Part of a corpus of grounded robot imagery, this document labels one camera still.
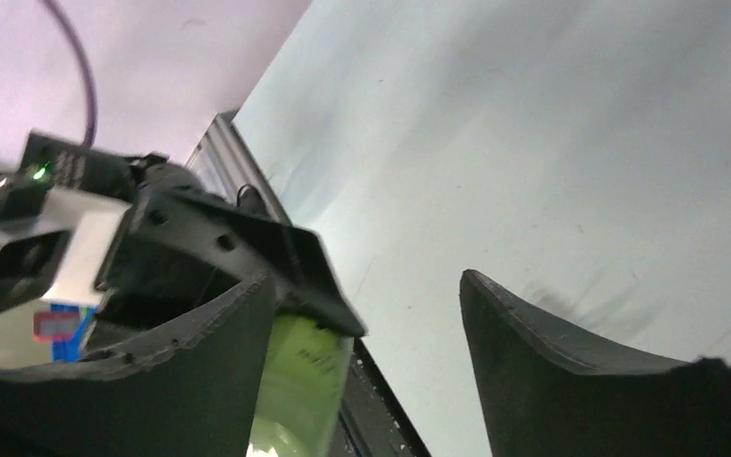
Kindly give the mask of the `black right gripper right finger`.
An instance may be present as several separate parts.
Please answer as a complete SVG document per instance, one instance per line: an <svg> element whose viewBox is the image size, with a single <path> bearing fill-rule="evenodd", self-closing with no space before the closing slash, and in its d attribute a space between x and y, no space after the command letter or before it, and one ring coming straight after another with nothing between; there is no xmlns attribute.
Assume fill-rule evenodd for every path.
<svg viewBox="0 0 731 457"><path fill-rule="evenodd" d="M496 456L731 456L731 366L631 348L537 308L481 272L464 333Z"/></svg>

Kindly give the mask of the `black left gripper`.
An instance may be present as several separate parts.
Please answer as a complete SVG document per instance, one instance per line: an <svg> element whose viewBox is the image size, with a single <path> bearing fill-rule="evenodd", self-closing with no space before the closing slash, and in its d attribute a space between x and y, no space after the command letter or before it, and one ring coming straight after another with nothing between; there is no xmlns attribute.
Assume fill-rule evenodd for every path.
<svg viewBox="0 0 731 457"><path fill-rule="evenodd" d="M196 190L150 192L135 236L111 258L107 295L86 353L174 353L219 338L219 352L259 346L258 271L291 310L345 336L366 326L347 301L320 237Z"/></svg>

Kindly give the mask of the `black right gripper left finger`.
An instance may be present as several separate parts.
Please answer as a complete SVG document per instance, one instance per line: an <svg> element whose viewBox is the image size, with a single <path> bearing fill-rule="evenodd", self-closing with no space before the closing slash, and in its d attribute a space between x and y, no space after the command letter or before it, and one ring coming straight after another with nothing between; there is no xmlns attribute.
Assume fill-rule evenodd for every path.
<svg viewBox="0 0 731 457"><path fill-rule="evenodd" d="M0 456L243 456L275 312L245 280L87 361L0 369Z"/></svg>

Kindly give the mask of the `green lidded black jar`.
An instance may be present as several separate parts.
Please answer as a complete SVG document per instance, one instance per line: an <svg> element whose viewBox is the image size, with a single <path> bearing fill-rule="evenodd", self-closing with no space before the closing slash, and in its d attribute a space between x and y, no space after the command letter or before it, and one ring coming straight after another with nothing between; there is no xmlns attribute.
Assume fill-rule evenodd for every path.
<svg viewBox="0 0 731 457"><path fill-rule="evenodd" d="M314 320L283 314L269 339L248 456L326 456L353 339Z"/></svg>

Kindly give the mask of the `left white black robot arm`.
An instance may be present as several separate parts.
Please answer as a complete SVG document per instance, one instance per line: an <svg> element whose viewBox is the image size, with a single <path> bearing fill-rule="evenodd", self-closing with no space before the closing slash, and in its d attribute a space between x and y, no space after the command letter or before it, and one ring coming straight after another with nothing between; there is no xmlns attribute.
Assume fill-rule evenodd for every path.
<svg viewBox="0 0 731 457"><path fill-rule="evenodd" d="M163 156L33 132L18 169L0 170L0 314L44 300L148 329L261 271L280 308L365 334L315 233L230 203Z"/></svg>

